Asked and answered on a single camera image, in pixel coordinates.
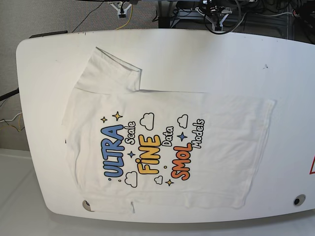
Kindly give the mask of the white printed T-shirt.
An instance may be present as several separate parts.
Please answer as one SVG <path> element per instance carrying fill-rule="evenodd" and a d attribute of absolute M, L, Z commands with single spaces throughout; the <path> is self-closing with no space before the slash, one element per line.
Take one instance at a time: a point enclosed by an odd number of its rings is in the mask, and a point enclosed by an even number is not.
<path fill-rule="evenodd" d="M 140 68 L 96 48 L 69 96 L 65 157 L 91 211 L 242 208 L 275 102 L 145 91 L 141 79 Z"/>

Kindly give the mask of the black table base frame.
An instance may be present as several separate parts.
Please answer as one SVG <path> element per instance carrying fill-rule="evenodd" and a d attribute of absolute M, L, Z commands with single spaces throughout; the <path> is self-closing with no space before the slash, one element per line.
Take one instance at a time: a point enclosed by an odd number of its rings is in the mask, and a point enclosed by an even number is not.
<path fill-rule="evenodd" d="M 250 15 L 265 21 L 292 16 L 289 3 L 282 0 L 157 0 L 153 20 L 164 29 L 187 21 L 203 24 L 211 32 L 224 34 L 236 30 Z"/>

